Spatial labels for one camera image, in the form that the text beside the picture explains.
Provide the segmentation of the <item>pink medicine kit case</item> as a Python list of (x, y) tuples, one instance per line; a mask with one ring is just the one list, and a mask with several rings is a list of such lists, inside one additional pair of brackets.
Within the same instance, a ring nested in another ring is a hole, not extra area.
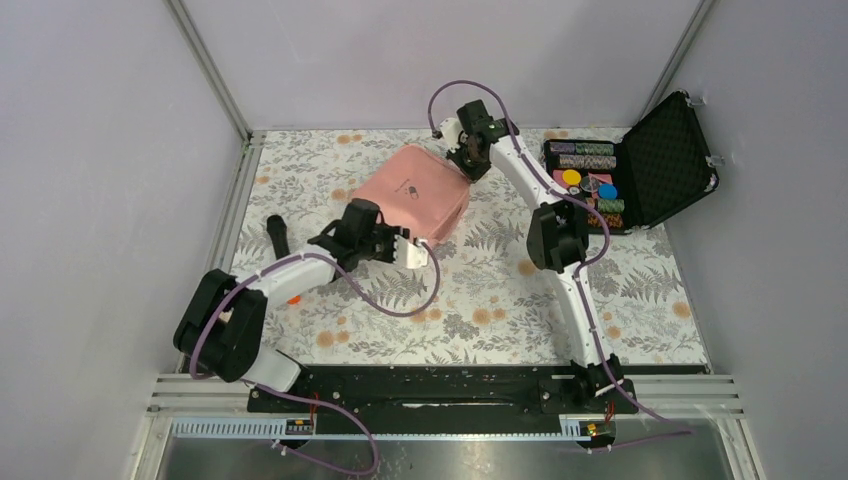
[(386, 223), (408, 228), (413, 237), (437, 246), (449, 239), (468, 208), (470, 187), (441, 157), (419, 145), (406, 145), (353, 196), (377, 204)]

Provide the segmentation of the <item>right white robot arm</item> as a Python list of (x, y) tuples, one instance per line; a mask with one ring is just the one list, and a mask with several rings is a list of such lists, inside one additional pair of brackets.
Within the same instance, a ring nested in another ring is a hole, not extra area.
[(600, 365), (604, 357), (590, 324), (588, 280), (575, 278), (588, 249), (587, 211), (552, 180), (523, 138), (514, 133), (514, 125), (489, 115), (481, 100), (459, 108), (457, 116), (440, 122), (437, 131), (447, 145), (448, 159), (470, 181), (495, 168), (527, 204), (531, 219), (526, 249), (556, 295), (572, 362), (581, 368)]

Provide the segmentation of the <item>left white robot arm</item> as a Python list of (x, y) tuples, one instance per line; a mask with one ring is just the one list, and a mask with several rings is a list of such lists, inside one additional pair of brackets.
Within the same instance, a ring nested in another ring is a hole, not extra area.
[(263, 385), (282, 408), (299, 410), (311, 387), (299, 377), (297, 361), (263, 344), (269, 309), (331, 284), (363, 261), (394, 262), (399, 242), (410, 237), (410, 229), (389, 224), (375, 203), (355, 199), (300, 250), (243, 280), (221, 269), (207, 272), (177, 327), (174, 346), (186, 355), (193, 378)]

